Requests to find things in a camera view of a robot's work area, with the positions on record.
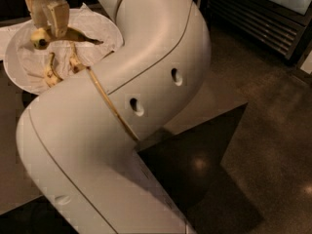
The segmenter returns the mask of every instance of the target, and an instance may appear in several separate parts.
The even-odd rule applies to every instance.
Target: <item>white plate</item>
[[[80,60],[93,65],[111,51],[123,45],[122,35],[117,26],[108,18],[92,12],[88,7],[71,9],[69,25],[82,30],[87,36],[103,40],[101,45],[75,43]],[[30,43],[30,34],[36,28],[27,22],[11,39],[4,58],[4,67],[9,78],[21,89],[40,95],[49,89],[43,78],[43,69],[49,52],[56,53],[55,68],[62,78],[72,75],[69,67],[70,48],[68,41],[50,44],[47,50],[35,50]]]

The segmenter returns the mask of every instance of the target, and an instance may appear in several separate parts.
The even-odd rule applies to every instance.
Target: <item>banana slice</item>
[[[77,55],[77,49],[74,42],[70,42],[70,48],[71,48],[71,55],[69,57],[70,68],[73,71],[73,73],[78,73],[79,71],[87,68],[87,66],[84,65],[81,62],[81,60],[79,60]]]
[[[57,38],[52,34],[50,26],[36,29],[35,31],[32,32],[30,36],[30,41],[37,50],[46,50],[50,43],[59,40],[67,40],[74,42],[90,42],[95,45],[103,43],[102,41],[92,39],[86,36],[82,31],[73,27],[67,27],[66,34],[60,38]]]
[[[55,53],[49,53],[49,60],[44,69],[45,81],[49,87],[53,87],[55,84],[62,81],[62,78],[58,75],[57,71],[53,67],[55,56]]]

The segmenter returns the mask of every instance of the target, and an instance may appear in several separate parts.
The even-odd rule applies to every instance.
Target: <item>floor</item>
[[[217,149],[218,159],[208,161],[196,188],[173,183],[174,176],[160,181],[198,234],[312,233],[311,89],[290,75],[282,58],[226,21],[213,18],[211,37],[212,71],[249,104],[233,138],[226,140],[229,144],[220,164],[224,150]],[[216,121],[221,124],[224,119],[233,116]],[[221,128],[216,134],[226,132]],[[183,139],[175,140],[177,148],[182,145]],[[162,155],[157,148],[150,153]],[[142,157],[146,163],[151,160],[146,154]],[[149,166],[161,175],[152,162]],[[194,184],[194,179],[186,183]],[[54,224],[42,226],[42,221],[34,220],[43,218],[53,219]],[[2,215],[0,233],[75,232],[41,198]]]

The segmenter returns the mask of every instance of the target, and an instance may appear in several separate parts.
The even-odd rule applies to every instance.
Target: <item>robotic arm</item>
[[[67,24],[64,0],[26,1],[36,26],[48,20],[58,33]],[[19,155],[81,234],[195,234],[135,147],[175,117],[203,83],[211,59],[205,20],[192,0],[98,1],[125,45],[24,110]]]
[[[25,0],[34,25],[37,28],[51,25],[56,38],[66,34],[69,21],[69,5],[66,0]]]

